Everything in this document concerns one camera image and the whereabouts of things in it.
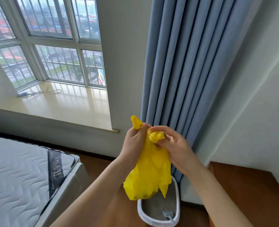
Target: white litter box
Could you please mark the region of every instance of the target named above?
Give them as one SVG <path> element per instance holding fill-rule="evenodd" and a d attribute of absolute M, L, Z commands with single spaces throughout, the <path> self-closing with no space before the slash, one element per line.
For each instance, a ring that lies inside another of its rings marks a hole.
<path fill-rule="evenodd" d="M 163 216 L 163 210 L 172 210 L 174 213 L 173 221 Z M 175 178 L 168 186 L 166 199 L 159 190 L 150 199 L 137 201 L 137 211 L 140 218 L 148 225 L 154 227 L 173 227 L 176 226 L 180 216 L 179 190 Z"/>

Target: quilted mattress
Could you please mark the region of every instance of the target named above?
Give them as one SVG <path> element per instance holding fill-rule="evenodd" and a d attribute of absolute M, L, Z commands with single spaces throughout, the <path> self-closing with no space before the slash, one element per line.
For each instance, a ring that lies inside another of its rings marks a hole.
<path fill-rule="evenodd" d="M 34 226 L 78 159 L 0 138 L 0 227 Z"/>

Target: curtain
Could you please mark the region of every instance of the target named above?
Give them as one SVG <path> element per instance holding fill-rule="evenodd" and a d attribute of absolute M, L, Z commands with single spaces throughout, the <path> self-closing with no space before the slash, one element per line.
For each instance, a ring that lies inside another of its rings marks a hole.
<path fill-rule="evenodd" d="M 253 0 L 153 0 L 141 120 L 193 144 L 231 63 Z M 182 174 L 171 173 L 179 182 Z"/>

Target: hand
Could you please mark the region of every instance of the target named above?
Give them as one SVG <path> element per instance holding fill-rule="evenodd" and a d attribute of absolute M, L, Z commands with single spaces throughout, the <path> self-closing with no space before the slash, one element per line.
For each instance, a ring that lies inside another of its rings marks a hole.
<path fill-rule="evenodd" d="M 122 151 L 119 154 L 119 159 L 130 167 L 130 171 L 136 166 L 137 161 L 144 148 L 144 141 L 147 129 L 150 125 L 144 123 L 139 130 L 130 128 L 127 131 Z"/>
<path fill-rule="evenodd" d="M 150 130 L 164 132 L 165 138 L 157 144 L 168 150 L 171 163 L 184 175 L 189 176 L 194 171 L 194 162 L 198 161 L 198 158 L 184 137 L 167 126 L 154 126 Z"/>

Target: yellow plastic bag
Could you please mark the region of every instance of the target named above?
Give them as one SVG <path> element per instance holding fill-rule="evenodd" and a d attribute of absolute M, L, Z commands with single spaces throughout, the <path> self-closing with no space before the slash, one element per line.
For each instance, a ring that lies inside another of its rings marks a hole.
<path fill-rule="evenodd" d="M 136 116 L 132 116 L 131 120 L 135 129 L 143 125 L 143 122 Z M 158 189 L 166 198 L 168 185 L 171 183 L 171 162 L 168 151 L 163 148 L 158 150 L 154 145 L 160 139 L 164 139 L 162 132 L 147 130 L 144 148 L 137 165 L 124 182 L 124 188 L 130 200 L 151 198 Z"/>

